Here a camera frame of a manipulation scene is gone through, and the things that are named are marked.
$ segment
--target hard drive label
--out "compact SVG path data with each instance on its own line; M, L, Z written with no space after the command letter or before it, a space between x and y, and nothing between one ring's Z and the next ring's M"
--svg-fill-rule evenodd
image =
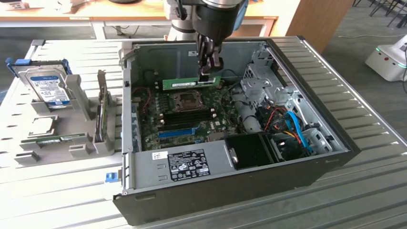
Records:
M203 149L168 154L168 165L173 181L211 175Z
M61 108L69 104L69 97L65 89L59 85L57 76L32 76L29 79L37 94L48 105L53 108Z

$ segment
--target blue pcie slot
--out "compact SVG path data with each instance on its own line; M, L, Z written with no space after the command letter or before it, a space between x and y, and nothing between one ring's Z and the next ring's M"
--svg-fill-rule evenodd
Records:
M199 128L189 128L189 129L183 129L183 130L172 130L172 131L165 131L159 133L159 138L164 137L177 137L177 136L184 136L184 135L195 135L196 129Z

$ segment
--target hard drive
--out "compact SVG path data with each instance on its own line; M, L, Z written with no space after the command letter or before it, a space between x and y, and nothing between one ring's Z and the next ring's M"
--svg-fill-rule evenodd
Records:
M65 78L72 72L67 60L17 60L12 63L8 59L8 68L32 90L35 102L45 102L51 109L71 106L73 96L67 89Z

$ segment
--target gray floor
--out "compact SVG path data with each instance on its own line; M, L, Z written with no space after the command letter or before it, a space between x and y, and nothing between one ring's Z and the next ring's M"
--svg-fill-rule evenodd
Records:
M380 9L373 17L369 17L372 7L368 6L369 2L361 0L357 7L349 9L323 56L384 120L403 138L407 138L407 94L403 91L402 82L385 81L364 64L377 45L393 44L402 37L361 37L355 39L337 37L363 34L384 36L407 34L407 27L400 29L395 27L400 19L395 19L392 25L387 27L392 15L385 17L385 10Z
M387 82L365 65L364 60L379 44L392 44L399 38L363 37L356 39L339 38L337 36L371 35L399 35L407 33L407 27L395 28L399 19L392 27L385 27L391 20L384 16L384 10L379 10L375 16L368 16L372 8L369 2L361 0L357 7L351 8L335 36L325 48L323 56L343 75L345 80L355 87L381 114L387 122L396 128L400 135L407 138L407 95L404 94L400 82ZM107 27L108 39L127 38L117 36L113 28ZM128 35L133 34L136 26L123 30ZM132 38L160 38L168 33L169 27L140 27ZM23 58L33 39L67 40L93 39L93 30L89 27L59 27L59 28L0 28L0 63L7 57ZM7 90L12 75L0 64L0 98L1 92Z

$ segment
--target table leg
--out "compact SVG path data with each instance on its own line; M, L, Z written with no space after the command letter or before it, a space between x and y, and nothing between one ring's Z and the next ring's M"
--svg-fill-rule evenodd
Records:
M115 26L115 28L116 28L116 34L117 34L119 36L121 36L121 35L123 35L121 27L120 27L120 26Z
M272 25L273 25L273 19L265 19L259 37L269 37Z
M95 31L96 40L105 40L107 36L104 33L104 22L93 21L91 23L92 23L92 27L93 27L93 31Z

